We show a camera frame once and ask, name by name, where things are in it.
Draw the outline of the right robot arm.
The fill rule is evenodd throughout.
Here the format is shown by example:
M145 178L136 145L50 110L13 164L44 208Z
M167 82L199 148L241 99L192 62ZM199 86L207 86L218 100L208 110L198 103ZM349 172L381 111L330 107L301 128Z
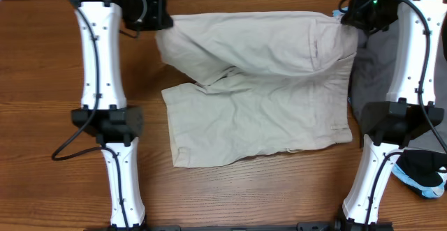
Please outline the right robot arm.
M367 35L397 22L396 62L386 97L368 102L359 125L364 136L360 166L334 225L299 223L298 230L392 230L378 223L378 208L390 173L411 140L436 130L444 109L435 105L434 71L446 0L344 0L341 22Z

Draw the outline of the beige shorts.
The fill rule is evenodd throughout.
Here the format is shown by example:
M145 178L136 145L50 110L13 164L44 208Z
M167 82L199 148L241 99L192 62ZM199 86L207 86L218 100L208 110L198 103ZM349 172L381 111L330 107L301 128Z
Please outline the beige shorts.
M156 43L163 62L190 78L162 92L175 167L225 166L352 140L347 96L358 32L337 17L176 15Z

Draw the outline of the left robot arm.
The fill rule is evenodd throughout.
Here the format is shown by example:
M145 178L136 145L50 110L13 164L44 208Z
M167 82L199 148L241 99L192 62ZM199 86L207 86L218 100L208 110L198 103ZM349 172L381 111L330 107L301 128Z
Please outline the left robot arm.
M82 40L84 81L80 108L72 110L76 136L96 140L111 196L109 230L148 230L140 196L137 149L142 108L128 105L122 86L119 37L173 27L166 0L69 0Z

